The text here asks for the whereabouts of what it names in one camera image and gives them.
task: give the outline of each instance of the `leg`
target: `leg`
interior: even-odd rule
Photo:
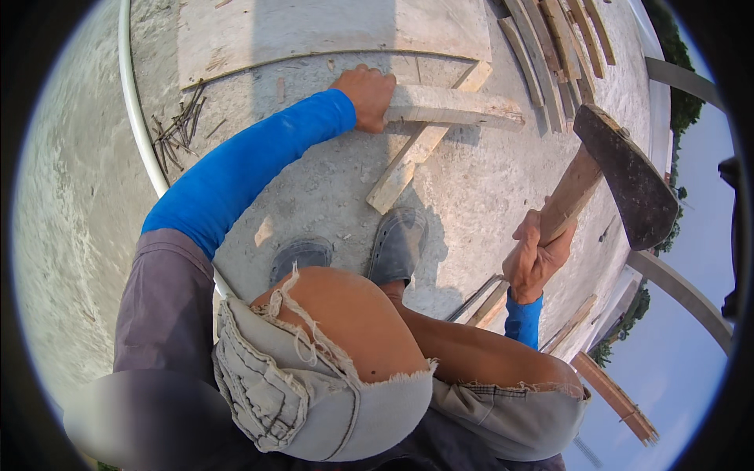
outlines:
[[[329,256],[322,255],[327,251],[324,243],[305,241],[305,248],[301,242],[293,246],[295,250],[288,260],[278,264],[280,256],[276,258],[272,281],[277,282],[252,306],[269,303],[272,292],[288,281],[293,261],[298,260],[300,278],[290,291],[291,297],[318,323],[322,333],[350,356],[359,379],[366,383],[386,381],[396,373],[428,369],[411,332],[383,291],[368,279],[348,271],[307,266],[329,264]],[[286,249],[280,252],[282,258]],[[278,318],[301,326],[311,339],[308,326],[285,305]]]
[[[440,360],[435,376],[449,384],[517,387],[523,382],[539,390],[566,385],[582,398],[578,376],[560,359],[494,332],[435,320],[403,306],[403,290],[426,238],[427,222],[421,215],[410,208],[391,210],[377,233],[369,278],[392,301],[424,356]]]

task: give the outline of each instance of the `gray shoe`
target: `gray shoe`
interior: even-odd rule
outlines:
[[[377,227],[368,278],[377,286],[403,280],[406,286],[427,245],[429,224],[413,208],[393,208]]]
[[[299,239],[277,252],[270,270],[270,288],[277,285],[293,271],[293,262],[299,269],[305,267],[329,267],[333,261],[333,245],[324,237],[314,236]]]

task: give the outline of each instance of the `hand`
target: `hand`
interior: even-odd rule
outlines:
[[[547,281],[571,255],[571,242],[576,234],[576,224],[546,247],[539,247],[541,214],[529,210],[523,222],[513,233],[518,244],[503,261],[503,274],[510,283],[510,296],[518,304],[531,304],[542,296]]]
[[[395,75],[384,77],[379,69],[359,64],[344,70],[330,88],[337,88],[351,99],[356,109],[356,129],[379,134],[385,128],[384,116],[395,90]]]

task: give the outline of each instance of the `blue arm sleeve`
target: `blue arm sleeve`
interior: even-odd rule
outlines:
[[[539,314],[542,312],[542,298],[544,293],[537,301],[531,304],[518,304],[510,296],[508,288],[508,299],[505,307],[508,309],[508,318],[505,320],[505,336],[518,340],[524,345],[537,350],[539,344]]]
[[[354,126],[354,105],[336,89],[275,113],[219,145],[178,179],[146,216],[142,234],[176,229],[212,260],[236,220],[286,165]]]

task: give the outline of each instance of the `white pipe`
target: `white pipe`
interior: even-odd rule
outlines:
[[[157,192],[157,197],[162,198],[165,191],[170,187],[167,180],[160,170],[160,164],[157,162],[157,156],[152,148],[152,140],[149,138],[149,132],[146,129],[144,116],[142,115],[141,105],[139,104],[139,95],[136,93],[136,81],[133,77],[133,64],[131,62],[131,1],[121,0],[121,14],[118,20],[118,65],[121,70],[121,85],[123,85],[123,99],[126,102],[126,112],[128,121],[131,123],[133,138],[136,140],[136,147],[139,148],[142,162],[146,168],[149,181],[152,182]],[[219,270],[213,264],[215,269],[215,290],[223,298],[229,295],[235,297],[230,286],[220,274]]]

